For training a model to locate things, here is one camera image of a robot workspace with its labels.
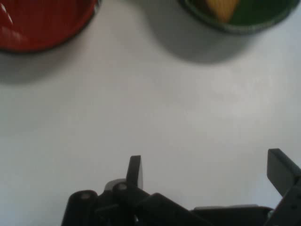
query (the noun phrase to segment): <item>bowl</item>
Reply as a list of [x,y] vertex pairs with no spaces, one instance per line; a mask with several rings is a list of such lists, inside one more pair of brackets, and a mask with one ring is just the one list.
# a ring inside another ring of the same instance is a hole
[[246,34],[284,20],[300,0],[178,0],[195,18],[219,30]]
[[0,49],[37,52],[58,46],[90,21],[99,0],[0,0]]

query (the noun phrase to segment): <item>green container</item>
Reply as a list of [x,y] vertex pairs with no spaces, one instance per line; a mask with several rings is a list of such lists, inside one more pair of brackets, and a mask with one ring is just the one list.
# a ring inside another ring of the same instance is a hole
[[214,28],[245,34],[261,31],[284,20],[298,6],[300,0],[240,0],[227,22],[218,19],[206,0],[179,2],[197,19]]

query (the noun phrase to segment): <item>red container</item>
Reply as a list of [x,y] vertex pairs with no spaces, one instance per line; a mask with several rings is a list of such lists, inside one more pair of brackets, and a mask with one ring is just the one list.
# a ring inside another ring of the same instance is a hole
[[0,0],[0,49],[36,52],[79,33],[99,0]]

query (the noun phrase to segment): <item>yellow sponge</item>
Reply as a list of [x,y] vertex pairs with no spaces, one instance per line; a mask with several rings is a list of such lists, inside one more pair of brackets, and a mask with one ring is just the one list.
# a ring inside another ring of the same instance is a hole
[[229,22],[240,0],[206,0],[208,7],[222,22]]

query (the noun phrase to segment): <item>food item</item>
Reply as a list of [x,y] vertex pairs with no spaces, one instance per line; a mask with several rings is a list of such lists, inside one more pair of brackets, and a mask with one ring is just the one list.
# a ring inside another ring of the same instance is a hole
[[203,5],[206,2],[210,11],[221,22],[229,22],[240,0],[196,0],[196,5]]

